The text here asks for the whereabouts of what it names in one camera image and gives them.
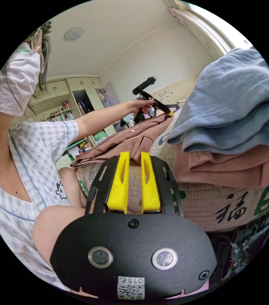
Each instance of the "ceiling light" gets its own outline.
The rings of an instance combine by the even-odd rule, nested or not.
[[[83,35],[84,30],[80,27],[75,27],[68,30],[65,34],[65,39],[68,41],[77,40]]]

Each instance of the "window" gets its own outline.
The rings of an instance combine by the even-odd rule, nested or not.
[[[253,46],[238,30],[208,10],[181,0],[174,0],[174,2],[179,10],[190,11],[207,22],[232,48],[249,49]]]

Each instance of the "screw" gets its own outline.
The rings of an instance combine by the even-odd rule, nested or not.
[[[128,226],[131,228],[131,229],[135,229],[139,226],[139,222],[138,220],[136,219],[131,219],[129,222],[128,222]]]
[[[201,272],[199,275],[199,280],[204,281],[209,276],[209,274],[210,274],[210,272],[207,270]]]

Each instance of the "short sleeve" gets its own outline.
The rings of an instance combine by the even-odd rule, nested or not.
[[[65,152],[66,148],[78,137],[78,126],[74,120],[62,122],[30,123],[39,134],[51,154],[54,163]]]

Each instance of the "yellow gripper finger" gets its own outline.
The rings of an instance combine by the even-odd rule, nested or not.
[[[142,214],[160,210],[160,198],[149,153],[141,152]]]
[[[127,214],[129,187],[129,152],[120,153],[112,187],[107,201],[107,207],[114,211]]]

